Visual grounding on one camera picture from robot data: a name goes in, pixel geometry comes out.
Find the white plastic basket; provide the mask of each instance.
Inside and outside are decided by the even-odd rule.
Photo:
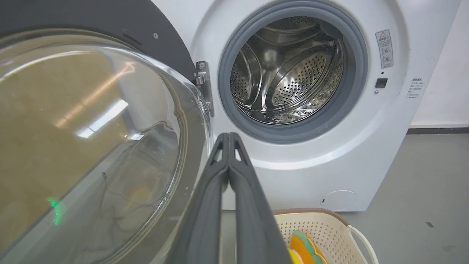
[[[368,264],[352,236],[355,233],[373,264],[378,264],[375,251],[365,236],[332,211],[322,208],[279,210],[274,216],[287,245],[293,232],[299,230],[311,237],[329,264]]]

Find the door hinge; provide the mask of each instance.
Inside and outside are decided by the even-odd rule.
[[[210,116],[214,116],[213,102],[212,102],[212,87],[210,85],[210,74],[208,69],[208,62],[196,62],[196,85],[205,98],[205,104],[210,112]]]

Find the concrete floor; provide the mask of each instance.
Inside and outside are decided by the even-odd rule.
[[[341,215],[382,264],[468,263],[468,188],[469,134],[408,135],[368,210]],[[234,225],[225,211],[224,264],[235,263],[235,230],[226,228]]]

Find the washing machine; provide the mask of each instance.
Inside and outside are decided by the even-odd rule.
[[[242,136],[271,207],[335,211],[369,206],[459,6],[457,0],[155,3],[193,61],[208,62],[213,134]],[[234,193],[224,197],[224,208],[234,209]]]
[[[25,0],[0,8],[0,258],[164,258],[216,137],[272,209],[366,210],[458,0]],[[235,209],[229,188],[223,209]]]

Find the warning label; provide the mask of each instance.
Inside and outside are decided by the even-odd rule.
[[[406,98],[408,99],[418,99],[424,91],[425,82],[422,81],[422,78],[412,78],[410,86],[406,93]]]
[[[391,34],[389,30],[376,32],[379,54],[381,55],[381,68],[388,68],[394,65],[393,45],[391,43]]]

